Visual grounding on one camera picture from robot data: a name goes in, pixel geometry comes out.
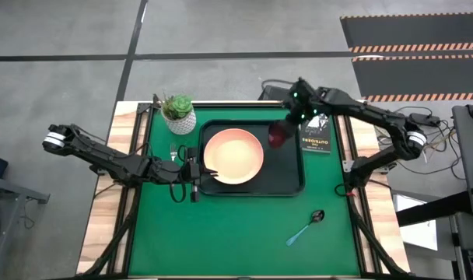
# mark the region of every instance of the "plate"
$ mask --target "plate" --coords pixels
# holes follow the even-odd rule
[[[264,152],[250,132],[230,128],[218,132],[204,150],[204,164],[218,172],[214,179],[224,184],[242,184],[256,176],[262,167]]]

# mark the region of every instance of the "blue spoon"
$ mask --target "blue spoon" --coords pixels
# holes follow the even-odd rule
[[[323,221],[323,219],[324,219],[323,210],[317,210],[313,212],[313,214],[311,215],[310,222],[306,226],[304,226],[298,233],[296,233],[296,235],[290,237],[286,241],[286,246],[291,246],[294,242],[296,242],[297,238],[299,238],[299,236],[310,226],[310,224],[312,224],[313,222],[321,222]]]

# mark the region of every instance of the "black tray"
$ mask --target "black tray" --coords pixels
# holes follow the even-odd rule
[[[240,128],[252,133],[261,143],[265,158],[259,173],[251,180],[229,185],[209,178],[201,182],[200,191],[209,195],[226,196],[294,196],[304,189],[304,169],[299,145],[299,133],[272,149],[268,144],[268,126],[273,121],[212,120],[200,129],[199,162],[204,162],[204,149],[216,133],[228,128]]]

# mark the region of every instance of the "book cover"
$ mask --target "book cover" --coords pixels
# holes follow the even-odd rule
[[[330,152],[330,118],[319,114],[300,126],[300,148],[312,152]]]

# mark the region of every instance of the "concrete floor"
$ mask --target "concrete floor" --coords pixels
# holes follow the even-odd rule
[[[126,54],[138,6],[139,0],[0,0],[0,55]],[[347,51],[339,16],[424,12],[473,12],[473,1],[151,0],[136,53]],[[6,279],[74,274],[96,176],[76,158],[44,152],[41,142],[49,124],[76,123],[105,137],[123,65],[0,62],[0,156],[10,162],[6,177],[51,193],[45,207],[28,205],[37,223],[31,230],[19,227]],[[360,97],[348,58],[303,58],[135,61],[125,99],[183,92],[196,100],[255,100],[262,79],[298,76]],[[449,117],[457,103],[463,102],[418,104]],[[395,109],[406,103],[377,105]],[[407,166],[433,170],[452,160],[449,150],[429,164],[417,159]],[[389,181],[394,189],[439,197],[464,189],[447,171],[415,176],[397,168]],[[435,261],[421,265],[409,254],[418,275],[441,276],[426,271],[437,267]]]

